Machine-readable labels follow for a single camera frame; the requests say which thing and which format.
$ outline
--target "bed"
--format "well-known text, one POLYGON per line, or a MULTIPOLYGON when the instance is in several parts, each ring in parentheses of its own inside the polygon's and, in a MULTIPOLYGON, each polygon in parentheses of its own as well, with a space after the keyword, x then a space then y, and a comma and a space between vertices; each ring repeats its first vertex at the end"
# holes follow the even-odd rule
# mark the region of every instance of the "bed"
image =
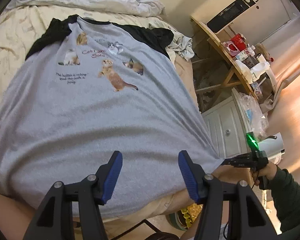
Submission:
MULTIPOLYGON (((9 10, 0 16, 0 103, 31 46, 47 30, 51 20, 53 18, 64 20, 69 15, 77 14, 99 22, 170 29, 174 37, 171 44, 166 47, 166 51, 174 66, 171 71, 176 72, 181 78, 192 99, 192 107, 196 108, 197 116, 200 116, 194 92, 192 65, 189 61, 194 55, 191 39, 160 19, 158 15, 163 5, 159 0, 13 0, 7 8, 9 10)), ((218 170, 215 175, 227 181, 235 182, 242 178, 249 180, 246 171, 232 168, 218 170)), ((156 200, 130 214, 106 217, 105 227, 109 235, 115 236, 144 218, 172 213, 191 203, 185 189, 181 191, 175 189, 173 194, 157 196, 156 200)))

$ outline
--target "human arm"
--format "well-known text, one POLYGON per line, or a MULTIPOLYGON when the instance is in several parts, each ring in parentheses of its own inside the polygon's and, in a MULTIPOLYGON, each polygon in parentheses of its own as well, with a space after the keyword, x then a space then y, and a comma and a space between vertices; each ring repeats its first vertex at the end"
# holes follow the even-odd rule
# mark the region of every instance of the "human arm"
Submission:
MULTIPOLYGON (((197 232, 197 228, 200 221, 201 212, 196 218, 196 220, 193 222, 192 226, 183 233, 183 235, 180 237, 180 240, 188 240, 195 236, 195 233, 197 232)), ((228 222, 229 219, 229 201, 224 201, 222 206, 222 218, 221 218, 221 225, 228 222)))
POLYGON ((296 183, 287 170, 281 170, 274 163, 269 164, 258 172, 252 173, 254 180, 257 176, 266 176, 269 189, 281 222, 281 231, 286 232, 300 224, 300 185, 296 183))
POLYGON ((35 210, 0 195, 0 231, 7 240, 22 240, 35 210))

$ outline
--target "white container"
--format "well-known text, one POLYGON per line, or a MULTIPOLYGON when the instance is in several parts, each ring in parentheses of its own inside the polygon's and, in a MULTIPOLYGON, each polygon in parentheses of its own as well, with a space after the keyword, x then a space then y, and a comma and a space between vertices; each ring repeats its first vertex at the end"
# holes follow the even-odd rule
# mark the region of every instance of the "white container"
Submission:
POLYGON ((254 50, 256 49, 256 47, 255 46, 248 46, 248 51, 249 51, 249 54, 250 54, 250 56, 254 56, 255 55, 255 52, 254 52, 254 50))
POLYGON ((273 136, 258 143, 259 150, 265 151, 268 159, 273 159, 278 155, 284 154, 284 145, 281 133, 277 133, 273 136))
POLYGON ((251 74, 250 69, 244 63, 242 63, 240 60, 236 60, 235 62, 237 63, 238 67, 241 69, 241 72, 245 76, 248 83, 252 84, 253 83, 253 81, 252 81, 253 75, 251 74))
POLYGON ((257 60, 259 62, 267 62, 266 59, 265 59, 265 57, 262 54, 259 57, 257 57, 257 60))
POLYGON ((253 68, 250 69, 252 74, 252 81, 257 81, 260 76, 266 72, 270 68, 269 62, 260 62, 257 65, 255 65, 253 68))
POLYGON ((272 88, 273 88, 273 91, 275 91, 276 89, 276 86, 277 86, 277 79, 275 78, 271 68, 269 68, 266 73, 268 74, 269 78, 270 78, 270 81, 271 81, 271 84, 272 84, 272 88))

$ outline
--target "cat print t-shirt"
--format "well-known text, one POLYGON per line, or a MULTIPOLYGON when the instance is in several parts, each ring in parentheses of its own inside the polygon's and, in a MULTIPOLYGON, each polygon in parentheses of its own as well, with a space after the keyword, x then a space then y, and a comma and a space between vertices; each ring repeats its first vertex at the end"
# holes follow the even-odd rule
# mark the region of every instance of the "cat print t-shirt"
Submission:
POLYGON ((164 49, 169 35, 78 16, 51 22, 0 108, 0 193, 37 208, 54 182, 78 182, 119 150, 121 173, 100 206, 109 218, 185 188, 181 150, 214 171, 222 160, 164 49))

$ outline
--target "black cable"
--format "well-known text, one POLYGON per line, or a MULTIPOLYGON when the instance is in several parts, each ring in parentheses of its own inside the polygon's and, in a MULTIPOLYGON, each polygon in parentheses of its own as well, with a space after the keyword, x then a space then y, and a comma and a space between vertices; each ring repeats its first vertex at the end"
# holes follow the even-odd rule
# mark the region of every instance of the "black cable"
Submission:
POLYGON ((194 54, 195 54, 199 59, 203 59, 203 58, 200 58, 196 52, 195 52, 194 54))
MULTIPOLYGON (((253 187, 254 187, 254 185, 255 185, 255 183, 256 183, 258 177, 259 177, 259 171, 258 171, 258 174, 257 174, 257 177, 256 177, 255 181, 253 182, 253 185, 252 185, 251 189, 253 189, 253 187)), ((228 222, 226 223, 225 228, 223 229, 223 237, 225 238, 225 240, 227 240, 227 237, 226 237, 226 227, 228 226, 228 224, 229 224, 229 220, 228 220, 228 222)))
POLYGON ((126 234, 130 233, 132 230, 136 229, 137 227, 139 227, 140 225, 142 225, 143 223, 145 223, 148 227, 150 227, 153 231, 155 231, 156 233, 161 232, 158 228, 156 228, 153 224, 151 224, 148 220, 144 219, 142 220, 140 223, 136 224, 134 227, 128 229, 127 231, 123 232, 122 234, 112 238, 111 240, 117 240, 123 236, 125 236, 126 234))
POLYGON ((229 223, 229 221, 226 223, 226 226, 225 226, 225 228, 223 229, 223 237, 225 238, 225 240, 227 240, 227 237, 226 237, 226 228, 227 228, 227 226, 228 226, 228 223, 229 223))

